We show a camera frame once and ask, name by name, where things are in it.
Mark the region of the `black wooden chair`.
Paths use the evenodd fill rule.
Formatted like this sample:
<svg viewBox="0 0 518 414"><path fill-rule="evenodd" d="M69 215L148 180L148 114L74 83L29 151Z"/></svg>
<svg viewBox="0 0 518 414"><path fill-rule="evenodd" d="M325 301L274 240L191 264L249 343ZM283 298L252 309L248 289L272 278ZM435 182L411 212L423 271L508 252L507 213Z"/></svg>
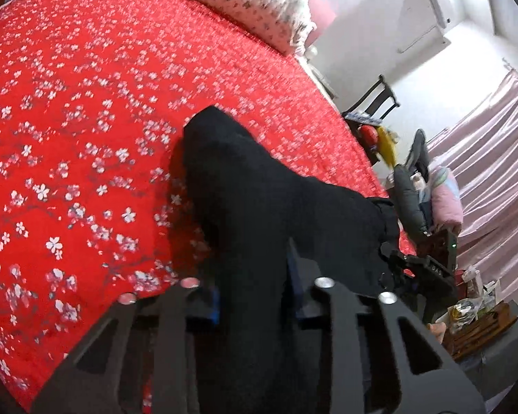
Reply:
<svg viewBox="0 0 518 414"><path fill-rule="evenodd" d="M397 101L397 96L385 76L379 75L364 95L342 112L342 117L360 124L380 125L391 112L400 106L401 104Z"/></svg>

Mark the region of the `grey side table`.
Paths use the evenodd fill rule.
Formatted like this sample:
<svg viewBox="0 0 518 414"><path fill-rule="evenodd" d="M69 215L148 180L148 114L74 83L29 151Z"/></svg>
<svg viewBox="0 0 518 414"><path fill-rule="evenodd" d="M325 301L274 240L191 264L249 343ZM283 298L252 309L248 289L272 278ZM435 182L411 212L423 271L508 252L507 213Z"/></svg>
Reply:
<svg viewBox="0 0 518 414"><path fill-rule="evenodd" d="M518 379L518 304L501 302L483 313L480 304L466 298L450 307L443 347L488 400Z"/></svg>

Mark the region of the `red floral bedspread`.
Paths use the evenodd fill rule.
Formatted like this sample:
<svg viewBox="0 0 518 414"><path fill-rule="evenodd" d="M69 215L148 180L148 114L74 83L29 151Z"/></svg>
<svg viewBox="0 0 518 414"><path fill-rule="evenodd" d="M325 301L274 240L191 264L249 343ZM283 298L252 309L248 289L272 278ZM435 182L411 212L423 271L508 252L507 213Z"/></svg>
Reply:
<svg viewBox="0 0 518 414"><path fill-rule="evenodd" d="M29 412L118 296L207 256L180 140L210 105L293 171L383 194L298 55L201 2L0 8L0 412Z"/></svg>

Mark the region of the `pink curtain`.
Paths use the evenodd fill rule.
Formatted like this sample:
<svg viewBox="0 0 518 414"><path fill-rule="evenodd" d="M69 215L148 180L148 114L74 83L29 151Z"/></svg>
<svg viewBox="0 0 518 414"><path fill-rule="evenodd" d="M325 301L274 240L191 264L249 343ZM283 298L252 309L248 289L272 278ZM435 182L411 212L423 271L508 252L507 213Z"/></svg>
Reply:
<svg viewBox="0 0 518 414"><path fill-rule="evenodd" d="M518 71L470 114L429 142L431 164L452 170L463 223L458 266L483 281L499 281L501 295L518 291Z"/></svg>

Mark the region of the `clothes pile on chair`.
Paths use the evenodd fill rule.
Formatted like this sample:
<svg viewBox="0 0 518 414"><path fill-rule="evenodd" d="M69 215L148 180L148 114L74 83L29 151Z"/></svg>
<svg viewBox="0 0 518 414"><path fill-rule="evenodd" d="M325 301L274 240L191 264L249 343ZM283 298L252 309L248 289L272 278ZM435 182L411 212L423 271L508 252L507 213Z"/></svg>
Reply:
<svg viewBox="0 0 518 414"><path fill-rule="evenodd" d="M430 165L425 132L415 132L404 162L397 161L393 139L381 126L360 125L358 138L389 166L386 189L410 239L417 244L435 235L457 240L464 221L459 185L450 168Z"/></svg>

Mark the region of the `black pants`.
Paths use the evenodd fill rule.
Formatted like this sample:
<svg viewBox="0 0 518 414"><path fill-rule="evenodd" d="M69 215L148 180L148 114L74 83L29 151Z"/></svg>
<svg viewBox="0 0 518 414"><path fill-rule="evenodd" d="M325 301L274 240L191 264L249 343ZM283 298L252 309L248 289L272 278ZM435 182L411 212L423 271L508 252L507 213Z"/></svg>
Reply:
<svg viewBox="0 0 518 414"><path fill-rule="evenodd" d="M394 208L274 159L230 115L208 107L183 130L187 194L210 249L218 325L195 342L204 413L318 413L330 343L296 321L287 252L358 294L394 282L380 254L397 244Z"/></svg>

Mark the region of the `white air conditioner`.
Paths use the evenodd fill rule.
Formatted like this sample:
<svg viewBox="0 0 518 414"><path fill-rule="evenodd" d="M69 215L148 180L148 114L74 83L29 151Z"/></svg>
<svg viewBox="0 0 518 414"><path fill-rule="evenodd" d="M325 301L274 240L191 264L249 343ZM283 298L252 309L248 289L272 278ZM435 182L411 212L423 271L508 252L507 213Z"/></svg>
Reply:
<svg viewBox="0 0 518 414"><path fill-rule="evenodd" d="M397 54L412 55L439 42L446 26L439 0L402 0L397 18Z"/></svg>

